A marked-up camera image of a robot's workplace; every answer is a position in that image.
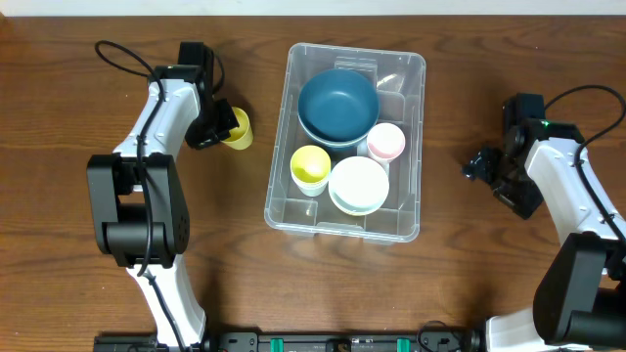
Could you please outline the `yellow cup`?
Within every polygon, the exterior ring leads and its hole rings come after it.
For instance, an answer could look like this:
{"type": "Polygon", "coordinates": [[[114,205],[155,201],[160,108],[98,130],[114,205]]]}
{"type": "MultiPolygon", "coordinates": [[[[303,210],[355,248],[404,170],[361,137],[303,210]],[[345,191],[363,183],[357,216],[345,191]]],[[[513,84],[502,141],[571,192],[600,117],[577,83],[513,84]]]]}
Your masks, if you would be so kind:
{"type": "Polygon", "coordinates": [[[297,149],[291,156],[292,176],[303,183],[322,182],[331,172],[332,161],[322,148],[307,145],[297,149]]]}
{"type": "Polygon", "coordinates": [[[237,107],[232,107],[232,110],[239,126],[231,129],[229,131],[230,137],[223,140],[222,143],[234,150],[242,151],[252,144],[253,132],[247,113],[237,107]]]}

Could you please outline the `pink cup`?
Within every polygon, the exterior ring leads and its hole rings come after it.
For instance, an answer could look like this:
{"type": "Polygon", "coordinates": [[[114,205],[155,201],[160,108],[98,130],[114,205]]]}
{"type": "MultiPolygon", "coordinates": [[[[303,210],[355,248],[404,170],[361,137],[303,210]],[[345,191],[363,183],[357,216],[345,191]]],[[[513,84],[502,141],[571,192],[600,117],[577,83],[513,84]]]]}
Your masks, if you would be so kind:
{"type": "Polygon", "coordinates": [[[406,139],[397,125],[384,122],[370,130],[366,144],[369,158],[379,163],[390,163],[402,154],[406,139]]]}

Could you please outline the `pale green cup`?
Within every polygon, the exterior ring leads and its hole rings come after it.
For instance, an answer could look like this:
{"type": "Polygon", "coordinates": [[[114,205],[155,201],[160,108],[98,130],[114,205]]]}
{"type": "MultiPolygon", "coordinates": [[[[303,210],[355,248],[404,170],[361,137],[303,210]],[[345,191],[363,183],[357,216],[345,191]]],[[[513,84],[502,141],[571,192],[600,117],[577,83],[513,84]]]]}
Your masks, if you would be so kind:
{"type": "Polygon", "coordinates": [[[321,195],[328,185],[328,180],[322,180],[316,183],[307,183],[299,179],[293,180],[299,190],[307,197],[314,198],[321,195]]]}

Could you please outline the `dark teal bowl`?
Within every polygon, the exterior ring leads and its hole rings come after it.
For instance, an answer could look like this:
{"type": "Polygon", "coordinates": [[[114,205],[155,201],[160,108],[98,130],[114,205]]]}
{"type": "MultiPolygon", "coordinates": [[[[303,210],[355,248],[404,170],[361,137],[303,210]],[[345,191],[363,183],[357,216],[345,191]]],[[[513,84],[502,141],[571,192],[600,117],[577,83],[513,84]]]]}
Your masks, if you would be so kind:
{"type": "Polygon", "coordinates": [[[305,133],[332,149],[359,144],[378,123],[380,99],[361,73],[342,68],[322,71],[302,87],[297,114],[305,133]]]}

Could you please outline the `white small bowl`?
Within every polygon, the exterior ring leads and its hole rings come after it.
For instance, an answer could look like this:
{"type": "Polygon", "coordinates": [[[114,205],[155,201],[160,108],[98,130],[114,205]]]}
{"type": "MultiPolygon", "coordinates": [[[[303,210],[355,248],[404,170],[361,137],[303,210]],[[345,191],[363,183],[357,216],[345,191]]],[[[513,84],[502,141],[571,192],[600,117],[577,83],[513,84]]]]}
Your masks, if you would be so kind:
{"type": "Polygon", "coordinates": [[[331,198],[340,198],[356,206],[384,204],[389,189],[384,168],[364,156],[352,156],[340,161],[333,168],[328,184],[331,198]]]}

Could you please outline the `light blue-grey small bowl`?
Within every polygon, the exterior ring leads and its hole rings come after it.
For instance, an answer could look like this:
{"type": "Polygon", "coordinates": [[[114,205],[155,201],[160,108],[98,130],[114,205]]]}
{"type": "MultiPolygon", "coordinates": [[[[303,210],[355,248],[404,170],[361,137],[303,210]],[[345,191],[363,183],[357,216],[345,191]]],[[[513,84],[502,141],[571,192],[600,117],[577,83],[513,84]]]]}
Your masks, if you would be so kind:
{"type": "Polygon", "coordinates": [[[381,208],[382,203],[375,203],[366,206],[356,206],[346,203],[340,198],[331,198],[333,204],[342,212],[351,216],[365,216],[381,208]]]}

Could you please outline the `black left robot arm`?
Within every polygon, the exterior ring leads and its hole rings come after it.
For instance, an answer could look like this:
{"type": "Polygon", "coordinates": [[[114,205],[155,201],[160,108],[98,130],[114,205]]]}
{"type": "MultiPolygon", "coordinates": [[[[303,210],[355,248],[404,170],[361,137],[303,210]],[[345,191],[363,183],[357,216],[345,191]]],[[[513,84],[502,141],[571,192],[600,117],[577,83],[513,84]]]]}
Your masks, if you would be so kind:
{"type": "Polygon", "coordinates": [[[202,150],[230,138],[239,122],[215,99],[223,66],[201,42],[183,42],[174,65],[149,66],[146,104],[110,154],[94,154],[87,183],[97,246],[126,269],[156,322],[153,335],[97,336],[96,351],[207,351],[206,315],[193,294],[184,252],[190,215],[176,168],[183,145],[202,150]]]}

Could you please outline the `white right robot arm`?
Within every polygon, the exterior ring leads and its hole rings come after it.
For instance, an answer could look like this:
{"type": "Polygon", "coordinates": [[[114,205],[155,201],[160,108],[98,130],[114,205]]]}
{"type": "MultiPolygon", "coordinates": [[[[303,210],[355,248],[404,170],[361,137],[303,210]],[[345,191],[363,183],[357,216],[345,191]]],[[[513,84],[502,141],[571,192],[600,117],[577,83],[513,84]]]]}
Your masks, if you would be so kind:
{"type": "Polygon", "coordinates": [[[502,148],[482,148],[462,171],[523,219],[547,205],[560,249],[531,307],[488,319],[475,351],[585,351],[625,347],[625,219],[588,158],[591,140],[546,117],[549,103],[504,102],[502,148]]]}

